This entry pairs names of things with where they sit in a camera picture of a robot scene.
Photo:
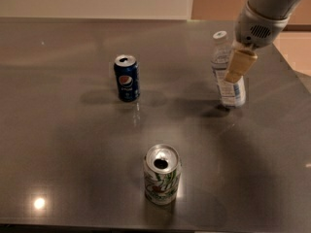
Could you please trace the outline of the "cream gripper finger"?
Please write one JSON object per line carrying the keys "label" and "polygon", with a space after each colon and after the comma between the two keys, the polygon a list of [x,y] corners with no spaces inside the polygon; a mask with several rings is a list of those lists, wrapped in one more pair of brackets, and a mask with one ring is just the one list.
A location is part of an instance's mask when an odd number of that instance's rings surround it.
{"label": "cream gripper finger", "polygon": [[258,56],[247,50],[233,50],[225,73],[225,81],[237,83],[255,64]]}
{"label": "cream gripper finger", "polygon": [[239,50],[239,51],[243,51],[243,52],[253,52],[254,51],[252,44],[240,43],[237,40],[234,40],[232,42],[232,48],[234,50]]}

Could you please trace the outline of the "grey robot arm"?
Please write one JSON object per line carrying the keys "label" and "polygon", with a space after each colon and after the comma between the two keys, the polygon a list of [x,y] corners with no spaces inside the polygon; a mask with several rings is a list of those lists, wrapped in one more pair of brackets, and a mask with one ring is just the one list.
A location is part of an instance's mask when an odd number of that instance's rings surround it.
{"label": "grey robot arm", "polygon": [[235,23],[225,81],[237,83],[254,65],[256,50],[271,45],[301,0],[247,0]]}

